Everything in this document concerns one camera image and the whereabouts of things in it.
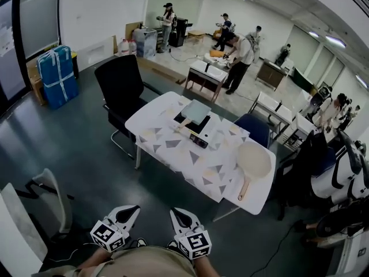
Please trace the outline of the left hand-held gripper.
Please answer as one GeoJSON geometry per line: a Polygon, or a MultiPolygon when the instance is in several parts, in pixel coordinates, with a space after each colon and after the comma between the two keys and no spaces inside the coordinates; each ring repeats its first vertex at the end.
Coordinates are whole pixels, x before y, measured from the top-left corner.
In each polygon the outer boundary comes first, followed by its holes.
{"type": "Polygon", "coordinates": [[[138,205],[114,208],[103,220],[98,220],[90,231],[93,242],[110,253],[123,247],[140,211],[138,205]]]}

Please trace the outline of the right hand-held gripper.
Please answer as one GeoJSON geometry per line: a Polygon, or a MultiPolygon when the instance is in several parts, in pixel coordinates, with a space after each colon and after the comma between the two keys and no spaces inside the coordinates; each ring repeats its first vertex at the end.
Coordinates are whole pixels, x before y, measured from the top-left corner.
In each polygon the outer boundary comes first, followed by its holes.
{"type": "Polygon", "coordinates": [[[185,209],[171,208],[170,217],[174,228],[174,240],[179,250],[190,260],[210,254],[212,242],[198,217],[185,209]]]}

